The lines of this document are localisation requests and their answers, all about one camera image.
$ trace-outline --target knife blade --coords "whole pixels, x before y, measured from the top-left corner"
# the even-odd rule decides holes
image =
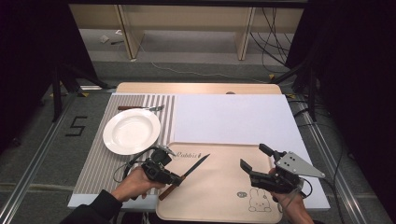
[[[187,172],[186,174],[181,176],[181,179],[184,180],[186,179],[186,177],[192,173],[192,171],[194,171],[199,165],[201,165],[201,163],[206,160],[206,158],[209,156],[210,154],[207,154],[206,156],[202,157],[200,160],[198,160],[198,162],[196,162]],[[160,196],[158,196],[158,199],[160,199],[160,201],[162,201],[163,199],[166,198],[166,196],[168,196],[177,186],[176,185],[171,185],[169,186],[169,188],[164,191]]]

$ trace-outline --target hand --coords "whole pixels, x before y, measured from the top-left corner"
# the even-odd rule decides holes
[[[151,181],[147,178],[143,168],[138,166],[129,173],[111,194],[120,202],[127,202],[133,197],[142,195],[145,199],[149,189],[161,189],[165,184]]]
[[[275,169],[270,170],[269,174],[273,173]],[[303,196],[299,192],[293,191],[290,194],[279,194],[270,192],[271,195],[277,198],[277,201],[283,208],[283,213],[292,224],[314,223],[311,216],[307,213],[303,201]]]

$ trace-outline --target wooden board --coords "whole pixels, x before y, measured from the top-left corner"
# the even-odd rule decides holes
[[[169,147],[177,156],[166,168],[178,175],[184,175],[204,155],[210,156],[158,201],[160,218],[238,223],[277,223],[282,218],[271,194],[251,187],[248,174],[240,168],[243,159],[254,171],[268,173],[271,161],[259,146],[172,143]]]

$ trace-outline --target drawing on cutting board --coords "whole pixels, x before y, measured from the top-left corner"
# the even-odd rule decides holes
[[[250,212],[271,212],[270,202],[263,189],[250,190]]]

